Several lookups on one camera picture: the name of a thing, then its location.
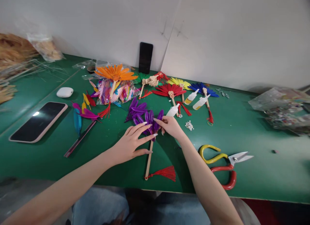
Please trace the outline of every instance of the scissors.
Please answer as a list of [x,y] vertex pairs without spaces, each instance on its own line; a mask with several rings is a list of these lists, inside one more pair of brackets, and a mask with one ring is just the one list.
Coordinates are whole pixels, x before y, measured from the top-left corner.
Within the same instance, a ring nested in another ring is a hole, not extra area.
[[[218,154],[217,156],[213,157],[210,160],[206,160],[203,157],[203,151],[206,148],[212,148],[212,149],[214,149],[216,151],[221,151],[219,148],[217,148],[215,146],[203,145],[200,148],[199,154],[200,154],[200,156],[202,157],[202,159],[204,160],[204,162],[206,164],[212,164],[212,163],[218,161],[221,158],[226,158],[230,162],[229,165],[227,165],[227,166],[218,166],[218,167],[211,168],[211,171],[213,173],[217,172],[217,171],[233,170],[235,163],[239,163],[239,162],[242,162],[242,161],[245,161],[245,160],[248,160],[248,159],[251,159],[252,157],[254,157],[254,156],[248,156],[247,155],[248,152],[240,152],[240,153],[234,154],[232,156],[228,156],[228,155],[226,155],[224,153],[221,153],[221,154]],[[235,186],[236,180],[237,180],[237,173],[235,171],[231,171],[231,178],[230,178],[229,183],[227,185],[222,185],[224,190],[231,190]]]

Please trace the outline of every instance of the wooden stick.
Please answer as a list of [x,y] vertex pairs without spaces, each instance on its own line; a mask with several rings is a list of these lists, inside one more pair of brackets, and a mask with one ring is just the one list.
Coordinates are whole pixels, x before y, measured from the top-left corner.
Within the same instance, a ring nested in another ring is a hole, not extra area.
[[143,88],[144,88],[145,84],[146,84],[145,79],[142,79],[142,88],[141,88],[141,91],[140,91],[139,99],[141,99]]
[[116,82],[117,81],[113,82],[112,89],[111,89],[111,92],[110,92],[110,100],[112,100],[112,96],[113,96],[113,93],[114,93],[114,88],[115,88]]
[[184,89],[184,84],[179,84],[180,87],[182,87],[182,90]]
[[[207,89],[206,89],[206,88],[203,88],[202,90],[203,90],[204,96],[206,97],[206,96],[207,96]],[[208,99],[207,99],[206,104],[207,104],[207,107],[210,108]]]
[[[151,140],[150,151],[153,150],[153,143],[154,142]],[[152,153],[149,154],[148,165],[146,166],[146,172],[145,172],[145,180],[148,180],[148,176],[150,172],[150,165],[151,165],[151,157],[152,157]]]
[[170,98],[172,99],[173,105],[176,106],[175,101],[174,101],[174,92],[173,91],[169,91],[168,92]]

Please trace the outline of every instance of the phone screen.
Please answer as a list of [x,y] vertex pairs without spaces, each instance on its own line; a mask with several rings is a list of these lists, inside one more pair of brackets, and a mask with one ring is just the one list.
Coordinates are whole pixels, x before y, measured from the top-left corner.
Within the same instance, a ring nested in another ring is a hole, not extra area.
[[66,106],[64,103],[48,102],[18,129],[10,139],[13,141],[32,142]]
[[139,72],[149,74],[153,54],[153,44],[140,43]]

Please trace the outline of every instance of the glue bottle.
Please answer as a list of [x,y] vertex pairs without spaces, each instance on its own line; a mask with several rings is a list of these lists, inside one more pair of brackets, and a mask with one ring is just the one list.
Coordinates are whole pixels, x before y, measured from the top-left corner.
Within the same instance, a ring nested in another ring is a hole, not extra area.
[[171,109],[168,111],[166,116],[171,116],[171,117],[175,116],[175,114],[178,112],[179,105],[180,104],[178,103],[176,106],[171,107]]
[[193,109],[198,110],[201,106],[203,106],[207,102],[208,97],[210,97],[210,94],[206,97],[201,97],[199,101],[196,102],[195,105],[193,105]]
[[198,91],[199,91],[199,89],[197,89],[194,93],[191,93],[191,94],[187,97],[187,99],[185,100],[184,103],[185,103],[186,105],[189,105],[189,104],[195,99],[195,97],[197,96]]

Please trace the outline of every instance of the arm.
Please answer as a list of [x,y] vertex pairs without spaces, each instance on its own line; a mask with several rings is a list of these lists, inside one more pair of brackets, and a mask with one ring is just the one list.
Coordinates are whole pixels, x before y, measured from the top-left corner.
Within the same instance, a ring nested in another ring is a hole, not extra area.
[[2,225],[52,224],[110,167],[152,153],[147,149],[135,151],[138,146],[154,138],[154,135],[150,135],[138,139],[149,127],[145,123],[129,127],[113,147],[55,182],[18,209]]
[[180,143],[196,194],[211,224],[243,224],[222,185],[202,160],[176,119],[164,116],[163,121],[154,120],[164,128],[163,133],[166,130]]

